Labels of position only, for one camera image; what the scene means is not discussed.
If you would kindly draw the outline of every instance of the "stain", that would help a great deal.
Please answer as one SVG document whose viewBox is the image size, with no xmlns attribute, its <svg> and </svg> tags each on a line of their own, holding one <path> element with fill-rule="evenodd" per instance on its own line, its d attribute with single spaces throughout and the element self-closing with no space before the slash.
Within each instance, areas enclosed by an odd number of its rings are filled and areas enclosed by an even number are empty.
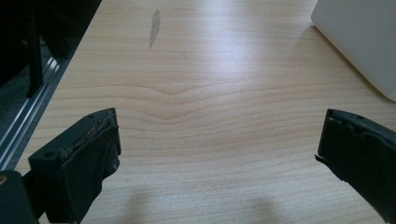
<svg viewBox="0 0 396 224">
<path fill-rule="evenodd" d="M 151 35 L 149 37 L 149 49 L 152 48 L 155 38 L 157 37 L 158 32 L 160 32 L 160 21 L 160 11 L 157 9 L 152 16 Z"/>
</svg>

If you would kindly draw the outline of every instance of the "black clamp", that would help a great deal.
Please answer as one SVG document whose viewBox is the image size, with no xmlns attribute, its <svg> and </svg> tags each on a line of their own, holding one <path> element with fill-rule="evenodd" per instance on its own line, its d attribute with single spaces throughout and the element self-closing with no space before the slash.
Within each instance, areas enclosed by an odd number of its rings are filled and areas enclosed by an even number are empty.
<svg viewBox="0 0 396 224">
<path fill-rule="evenodd" d="M 79 223 L 120 166 L 116 110 L 92 113 L 29 157 L 31 171 L 0 172 L 0 222 Z"/>
<path fill-rule="evenodd" d="M 329 109 L 316 159 L 352 186 L 388 223 L 396 223 L 396 132 Z"/>
</svg>

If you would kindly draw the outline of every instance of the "clamp jaw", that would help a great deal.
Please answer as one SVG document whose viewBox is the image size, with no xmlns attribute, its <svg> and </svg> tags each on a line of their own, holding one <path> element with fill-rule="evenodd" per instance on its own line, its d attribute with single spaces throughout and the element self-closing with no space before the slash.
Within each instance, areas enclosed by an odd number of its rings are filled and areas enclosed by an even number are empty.
<svg viewBox="0 0 396 224">
<path fill-rule="evenodd" d="M 29 157 L 31 171 L 0 172 L 0 222 L 79 223 L 120 166 L 116 110 L 92 113 Z"/>
<path fill-rule="evenodd" d="M 396 223 L 396 132 L 329 109 L 317 161 L 352 186 L 388 223 Z"/>
</svg>

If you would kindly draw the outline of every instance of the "wooden table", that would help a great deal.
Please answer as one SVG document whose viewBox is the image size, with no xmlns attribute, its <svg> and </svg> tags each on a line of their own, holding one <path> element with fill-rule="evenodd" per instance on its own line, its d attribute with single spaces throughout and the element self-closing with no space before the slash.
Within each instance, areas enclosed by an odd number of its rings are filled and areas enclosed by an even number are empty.
<svg viewBox="0 0 396 224">
<path fill-rule="evenodd" d="M 85 223 L 382 223 L 314 154 L 327 108 L 396 130 L 396 104 L 313 26 L 315 3 L 104 0 L 17 170 L 114 106 L 121 166 Z"/>
</svg>

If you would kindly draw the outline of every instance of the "wood grain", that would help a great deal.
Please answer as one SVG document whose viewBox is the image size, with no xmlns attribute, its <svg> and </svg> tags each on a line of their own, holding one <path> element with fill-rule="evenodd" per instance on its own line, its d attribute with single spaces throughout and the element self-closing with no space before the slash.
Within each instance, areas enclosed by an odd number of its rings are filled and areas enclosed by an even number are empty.
<svg viewBox="0 0 396 224">
<path fill-rule="evenodd" d="M 313 26 L 315 3 L 104 0 L 17 170 L 116 107 L 121 166 L 84 223 L 383 222 L 314 160 L 327 108 L 396 130 L 396 104 Z"/>
</svg>

